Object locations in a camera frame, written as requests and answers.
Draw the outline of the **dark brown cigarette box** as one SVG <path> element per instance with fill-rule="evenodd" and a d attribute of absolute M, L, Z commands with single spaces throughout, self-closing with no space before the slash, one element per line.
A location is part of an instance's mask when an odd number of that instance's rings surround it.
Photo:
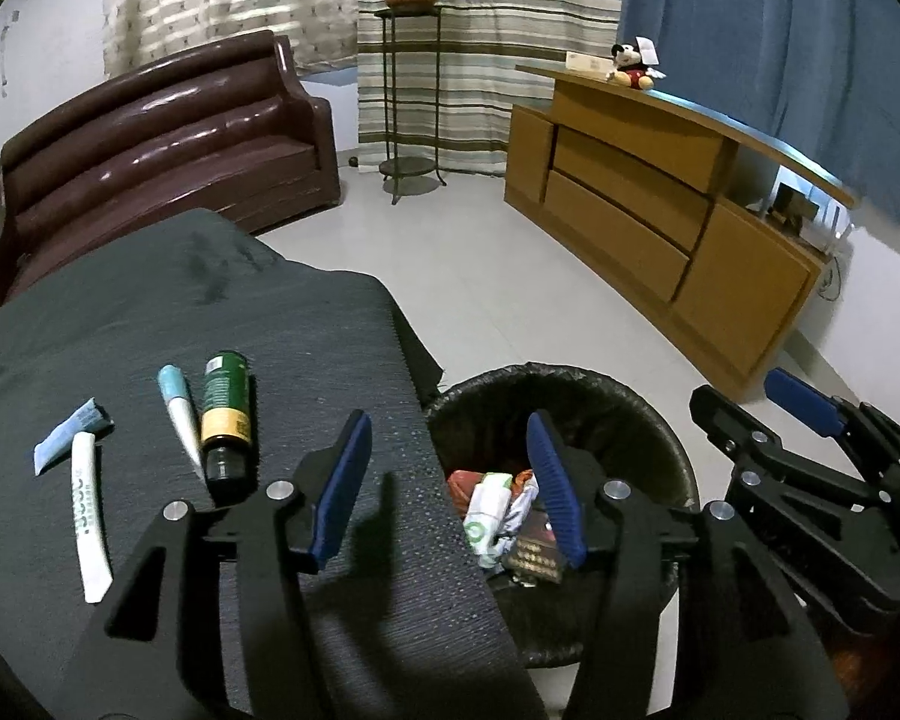
<path fill-rule="evenodd" d="M 520 582 L 562 582 L 566 559 L 559 551 L 548 514 L 532 509 L 518 530 L 504 567 Z"/>

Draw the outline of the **light blue sachet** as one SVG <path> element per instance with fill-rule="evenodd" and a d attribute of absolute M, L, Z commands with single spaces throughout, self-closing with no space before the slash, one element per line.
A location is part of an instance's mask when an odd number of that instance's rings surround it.
<path fill-rule="evenodd" d="M 45 439 L 35 445 L 32 452 L 34 475 L 40 476 L 71 452 L 71 444 L 79 433 L 100 434 L 113 426 L 109 413 L 98 405 L 95 398 L 78 406 L 48 433 Z"/>

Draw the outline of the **white camel milk packet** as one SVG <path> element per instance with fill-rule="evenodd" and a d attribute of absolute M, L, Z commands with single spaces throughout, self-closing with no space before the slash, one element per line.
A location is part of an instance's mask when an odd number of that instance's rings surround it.
<path fill-rule="evenodd" d="M 510 500 L 507 512 L 499 528 L 499 538 L 515 538 L 520 528 L 523 527 L 526 517 L 532 510 L 533 504 L 538 497 L 539 486 L 536 483 L 536 476 L 530 475 L 523 481 L 520 493 L 514 499 Z"/>

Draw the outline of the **green yellow bottle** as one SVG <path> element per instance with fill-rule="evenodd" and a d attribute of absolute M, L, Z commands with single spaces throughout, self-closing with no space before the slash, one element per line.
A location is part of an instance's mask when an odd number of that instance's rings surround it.
<path fill-rule="evenodd" d="M 237 351 L 219 351 L 206 362 L 199 445 L 209 484 L 247 476 L 253 449 L 250 374 L 247 360 Z"/>

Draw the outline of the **green white carton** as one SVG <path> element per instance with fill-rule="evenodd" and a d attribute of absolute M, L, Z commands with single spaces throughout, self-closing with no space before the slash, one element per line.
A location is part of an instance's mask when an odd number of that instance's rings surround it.
<path fill-rule="evenodd" d="M 496 562 L 491 550 L 510 507 L 512 483 L 512 475 L 487 473 L 471 494 L 463 528 L 471 553 L 476 556 L 481 569 L 491 569 Z"/>

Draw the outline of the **white blue cream tube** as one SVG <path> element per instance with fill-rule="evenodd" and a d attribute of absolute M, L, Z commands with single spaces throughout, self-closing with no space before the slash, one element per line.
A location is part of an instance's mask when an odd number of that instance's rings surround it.
<path fill-rule="evenodd" d="M 157 385 L 159 385 L 160 396 L 164 400 L 165 410 L 167 410 L 173 430 L 185 450 L 194 474 L 201 481 L 206 481 L 203 460 L 201 460 L 196 411 L 194 411 L 190 389 L 182 369 L 173 364 L 165 364 L 160 367 L 157 372 Z"/>

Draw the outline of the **black trash bin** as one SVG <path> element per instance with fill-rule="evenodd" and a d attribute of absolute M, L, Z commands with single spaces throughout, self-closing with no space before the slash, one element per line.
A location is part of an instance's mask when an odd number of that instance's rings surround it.
<path fill-rule="evenodd" d="M 528 362 L 448 388 L 425 408 L 443 471 L 525 472 L 544 460 L 557 502 L 575 494 L 574 514 L 600 511 L 603 484 L 619 479 L 670 509 L 701 507 L 685 447 L 663 416 L 624 383 L 572 366 Z M 507 629 L 528 668 L 565 667 L 582 655 L 603 600 L 596 539 L 585 525 L 572 554 L 557 553 L 557 575 L 528 589 L 513 572 L 489 580 Z"/>

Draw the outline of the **wooden sideboard cabinet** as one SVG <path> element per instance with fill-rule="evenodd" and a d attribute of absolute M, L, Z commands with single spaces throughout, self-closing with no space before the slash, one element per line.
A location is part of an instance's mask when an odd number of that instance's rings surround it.
<path fill-rule="evenodd" d="M 741 179 L 797 174 L 844 208 L 852 188 L 798 149 L 673 94 L 546 70 L 548 109 L 510 117 L 505 200 L 629 301 L 712 385 L 744 400 L 826 259 Z"/>

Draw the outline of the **dark green table cloth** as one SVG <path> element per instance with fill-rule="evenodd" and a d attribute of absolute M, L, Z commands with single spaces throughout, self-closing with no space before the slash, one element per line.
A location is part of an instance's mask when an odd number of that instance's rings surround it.
<path fill-rule="evenodd" d="M 194 210 L 0 309 L 0 718 L 538 718 L 382 283 Z"/>

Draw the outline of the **blue curtain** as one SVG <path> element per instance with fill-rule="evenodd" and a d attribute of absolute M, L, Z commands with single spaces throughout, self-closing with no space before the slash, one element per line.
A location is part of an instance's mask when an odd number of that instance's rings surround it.
<path fill-rule="evenodd" d="M 898 0 L 622 0 L 670 93 L 779 138 L 900 226 Z"/>

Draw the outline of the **mickey mouse plush toy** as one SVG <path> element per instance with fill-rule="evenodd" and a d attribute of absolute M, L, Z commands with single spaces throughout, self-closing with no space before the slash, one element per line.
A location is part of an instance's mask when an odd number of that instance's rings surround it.
<path fill-rule="evenodd" d="M 656 80 L 663 80 L 658 66 L 655 44 L 648 37 L 637 36 L 630 43 L 616 43 L 611 47 L 613 70 L 608 73 L 608 82 L 624 88 L 647 91 L 655 86 Z"/>

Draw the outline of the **small beige box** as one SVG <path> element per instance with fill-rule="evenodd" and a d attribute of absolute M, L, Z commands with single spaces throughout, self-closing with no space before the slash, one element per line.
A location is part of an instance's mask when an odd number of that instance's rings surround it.
<path fill-rule="evenodd" d="M 564 57 L 564 68 L 572 73 L 582 73 L 582 75 L 598 78 L 602 82 L 611 80 L 616 73 L 616 64 L 610 57 L 580 54 L 580 52 L 571 52 L 570 50 L 567 50 L 566 57 Z"/>

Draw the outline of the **black metal plant stand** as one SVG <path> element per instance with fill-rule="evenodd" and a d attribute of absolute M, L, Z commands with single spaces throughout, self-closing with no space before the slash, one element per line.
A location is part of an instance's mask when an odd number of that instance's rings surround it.
<path fill-rule="evenodd" d="M 416 179 L 430 177 L 445 187 L 442 169 L 442 5 L 398 5 L 377 11 L 382 27 L 382 99 L 385 158 L 379 164 L 383 187 L 397 206 Z M 430 37 L 398 36 L 403 21 L 430 20 Z M 401 66 L 408 57 L 427 55 L 430 86 L 422 89 Z"/>

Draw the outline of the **striped curtain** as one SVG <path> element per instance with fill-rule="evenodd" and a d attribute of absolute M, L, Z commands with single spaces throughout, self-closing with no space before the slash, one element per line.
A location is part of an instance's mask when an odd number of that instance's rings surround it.
<path fill-rule="evenodd" d="M 442 169 L 500 176 L 507 163 L 510 114 L 539 107 L 551 82 L 532 67 L 559 68 L 567 50 L 606 55 L 616 41 L 622 0 L 437 0 L 443 7 Z M 359 0 L 357 160 L 374 171 L 385 158 L 382 99 L 383 0 Z M 403 21 L 398 36 L 430 37 L 430 20 Z M 427 55 L 401 66 L 430 86 Z"/>

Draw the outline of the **dark brown leather sofa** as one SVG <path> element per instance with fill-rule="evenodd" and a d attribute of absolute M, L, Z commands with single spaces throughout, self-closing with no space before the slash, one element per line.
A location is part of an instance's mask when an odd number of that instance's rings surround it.
<path fill-rule="evenodd" d="M 269 29 L 94 86 L 0 153 L 0 307 L 141 227 L 214 211 L 258 234 L 343 199 L 333 115 Z"/>

